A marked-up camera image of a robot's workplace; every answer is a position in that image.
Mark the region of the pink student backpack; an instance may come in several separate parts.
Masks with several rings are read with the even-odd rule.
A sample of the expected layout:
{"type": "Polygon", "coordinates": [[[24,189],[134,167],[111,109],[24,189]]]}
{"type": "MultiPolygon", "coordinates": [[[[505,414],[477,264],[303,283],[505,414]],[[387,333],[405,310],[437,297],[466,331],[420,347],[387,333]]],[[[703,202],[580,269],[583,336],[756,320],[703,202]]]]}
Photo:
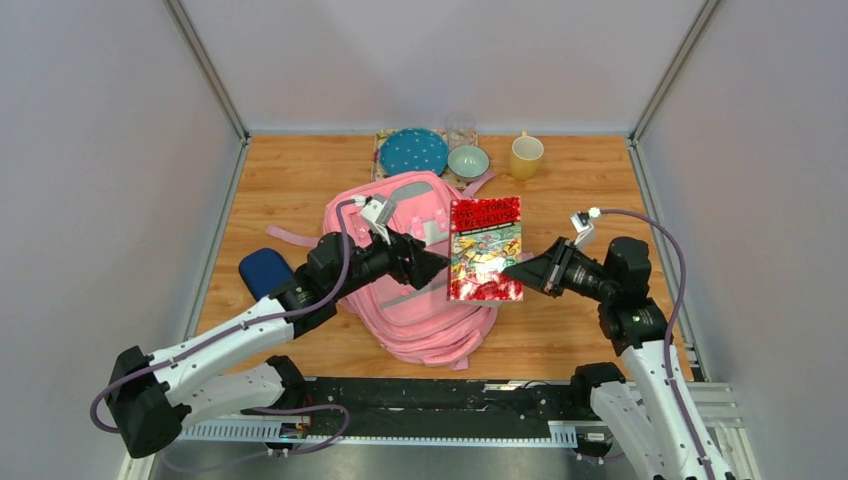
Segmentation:
{"type": "MultiPolygon", "coordinates": [[[[326,206],[325,233],[345,230],[358,247],[352,224],[358,208],[354,195],[383,195],[397,208],[391,230],[423,240],[429,251],[449,258],[450,207],[462,198],[479,198],[474,182],[462,191],[430,172],[410,172],[368,183],[340,193],[326,206]]],[[[347,296],[340,303],[358,315],[378,343],[395,358],[426,366],[467,367],[469,355],[484,341],[503,304],[480,305],[447,298],[449,266],[421,290],[384,276],[347,296]]]]}

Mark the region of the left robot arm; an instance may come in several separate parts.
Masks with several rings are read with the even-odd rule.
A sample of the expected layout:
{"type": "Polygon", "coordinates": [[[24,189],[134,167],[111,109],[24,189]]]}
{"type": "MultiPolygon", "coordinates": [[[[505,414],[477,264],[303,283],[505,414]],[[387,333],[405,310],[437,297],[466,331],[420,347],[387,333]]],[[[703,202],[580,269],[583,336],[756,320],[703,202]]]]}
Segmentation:
{"type": "Polygon", "coordinates": [[[138,346],[115,359],[105,403],[127,453],[144,458],[170,445],[184,428],[245,409],[274,407],[291,415],[304,405],[305,387],[282,376],[279,361],[246,374],[229,368],[273,346],[295,340],[337,313],[344,297],[388,278],[415,290],[449,264],[424,241],[389,231],[365,247],[344,232],[324,235],[293,275],[252,307],[190,340],[145,353],[138,346]]]}

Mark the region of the red lettered comic book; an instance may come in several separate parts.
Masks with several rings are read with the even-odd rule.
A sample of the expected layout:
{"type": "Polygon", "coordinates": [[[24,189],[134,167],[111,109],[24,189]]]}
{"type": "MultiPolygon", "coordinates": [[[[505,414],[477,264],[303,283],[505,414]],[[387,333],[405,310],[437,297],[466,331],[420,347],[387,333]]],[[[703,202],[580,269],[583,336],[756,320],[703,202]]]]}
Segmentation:
{"type": "Polygon", "coordinates": [[[447,298],[497,305],[523,299],[523,286],[503,274],[522,261],[521,199],[462,198],[450,207],[447,298]]]}

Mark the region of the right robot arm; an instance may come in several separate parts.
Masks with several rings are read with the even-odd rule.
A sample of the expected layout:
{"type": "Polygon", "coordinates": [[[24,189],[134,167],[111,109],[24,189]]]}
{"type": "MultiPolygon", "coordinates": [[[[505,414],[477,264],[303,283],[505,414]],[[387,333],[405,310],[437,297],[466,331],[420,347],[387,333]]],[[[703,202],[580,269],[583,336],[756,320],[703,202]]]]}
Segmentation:
{"type": "Polygon", "coordinates": [[[612,363],[576,368],[570,404],[599,417],[642,479],[732,479],[681,373],[668,323],[649,297],[648,245],[617,237],[597,262],[563,237],[543,254],[504,269],[505,276],[555,298],[565,291],[597,301],[599,324],[635,388],[612,363]]]}

